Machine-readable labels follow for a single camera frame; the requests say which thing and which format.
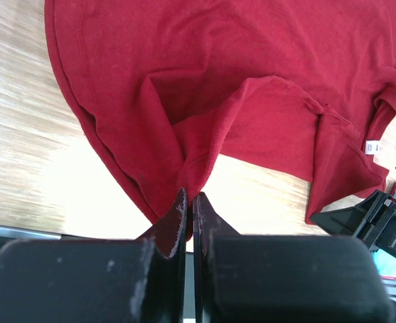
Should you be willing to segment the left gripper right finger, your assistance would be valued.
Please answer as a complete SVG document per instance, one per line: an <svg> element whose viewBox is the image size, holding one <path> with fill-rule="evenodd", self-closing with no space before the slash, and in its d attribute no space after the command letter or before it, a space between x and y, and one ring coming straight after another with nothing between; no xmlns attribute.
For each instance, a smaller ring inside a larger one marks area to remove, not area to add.
<svg viewBox="0 0 396 323"><path fill-rule="evenodd" d="M197 322L390 322L391 302L352 237L242 235L193 202Z"/></svg>

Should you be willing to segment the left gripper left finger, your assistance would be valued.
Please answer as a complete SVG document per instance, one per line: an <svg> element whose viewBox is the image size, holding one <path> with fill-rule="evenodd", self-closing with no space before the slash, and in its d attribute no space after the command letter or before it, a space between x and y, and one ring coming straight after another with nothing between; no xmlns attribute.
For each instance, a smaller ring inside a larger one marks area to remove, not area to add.
<svg viewBox="0 0 396 323"><path fill-rule="evenodd" d="M0 322L181 322L188 197L135 240L14 240Z"/></svg>

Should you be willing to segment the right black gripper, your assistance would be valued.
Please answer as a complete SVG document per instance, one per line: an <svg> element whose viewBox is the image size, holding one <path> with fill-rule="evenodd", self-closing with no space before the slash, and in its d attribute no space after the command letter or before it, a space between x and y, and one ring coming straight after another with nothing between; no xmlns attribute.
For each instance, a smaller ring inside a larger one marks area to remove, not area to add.
<svg viewBox="0 0 396 323"><path fill-rule="evenodd" d="M353 207L315 213L311 221L329 235L354 236L371 252L396 258L396 199L390 194L376 190Z"/></svg>

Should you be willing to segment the dark red t-shirt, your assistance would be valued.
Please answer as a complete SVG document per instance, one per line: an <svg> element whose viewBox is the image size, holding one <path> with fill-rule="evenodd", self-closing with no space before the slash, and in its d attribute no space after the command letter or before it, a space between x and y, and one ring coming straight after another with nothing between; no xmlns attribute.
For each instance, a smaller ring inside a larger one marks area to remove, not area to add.
<svg viewBox="0 0 396 323"><path fill-rule="evenodd" d="M47 1L52 69L152 222L219 154L311 183L307 215L382 190L396 1Z"/></svg>

